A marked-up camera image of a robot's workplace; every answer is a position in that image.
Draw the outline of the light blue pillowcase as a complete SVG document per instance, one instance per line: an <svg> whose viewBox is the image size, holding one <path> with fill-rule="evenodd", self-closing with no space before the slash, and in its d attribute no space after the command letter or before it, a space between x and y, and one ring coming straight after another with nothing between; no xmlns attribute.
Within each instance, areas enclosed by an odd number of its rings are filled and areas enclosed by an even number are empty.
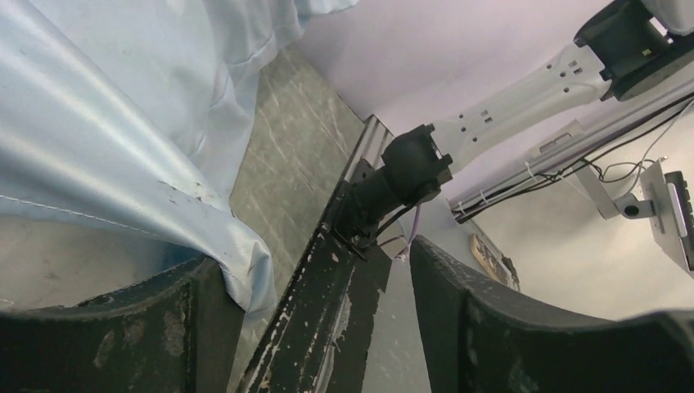
<svg viewBox="0 0 694 393"><path fill-rule="evenodd" d="M228 199L260 71L351 1L4 1L1 211L155 238L217 260L247 313L271 253Z"/></svg>

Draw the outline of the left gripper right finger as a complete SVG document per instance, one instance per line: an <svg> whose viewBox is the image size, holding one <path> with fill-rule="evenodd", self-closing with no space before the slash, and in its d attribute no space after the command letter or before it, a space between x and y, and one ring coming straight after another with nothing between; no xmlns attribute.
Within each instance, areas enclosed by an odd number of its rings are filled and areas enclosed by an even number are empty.
<svg viewBox="0 0 694 393"><path fill-rule="evenodd" d="M617 322L543 303L423 236L410 254L433 392L690 392L693 314Z"/></svg>

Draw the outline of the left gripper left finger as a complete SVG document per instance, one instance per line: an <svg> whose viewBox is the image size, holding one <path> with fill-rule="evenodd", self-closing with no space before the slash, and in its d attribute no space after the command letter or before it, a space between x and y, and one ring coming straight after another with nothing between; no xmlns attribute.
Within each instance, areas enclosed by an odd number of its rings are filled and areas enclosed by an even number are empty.
<svg viewBox="0 0 694 393"><path fill-rule="evenodd" d="M4 392L223 392L244 310L197 258L73 307L1 314Z"/></svg>

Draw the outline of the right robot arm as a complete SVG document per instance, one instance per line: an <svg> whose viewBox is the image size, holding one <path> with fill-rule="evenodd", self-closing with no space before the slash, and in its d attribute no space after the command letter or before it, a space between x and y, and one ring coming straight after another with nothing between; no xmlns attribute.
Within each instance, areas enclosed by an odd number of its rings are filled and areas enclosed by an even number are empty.
<svg viewBox="0 0 694 393"><path fill-rule="evenodd" d="M610 2L523 79L397 136L382 153L382 166L349 188L334 229L362 251L488 149L562 112L639 97L692 60L692 2Z"/></svg>

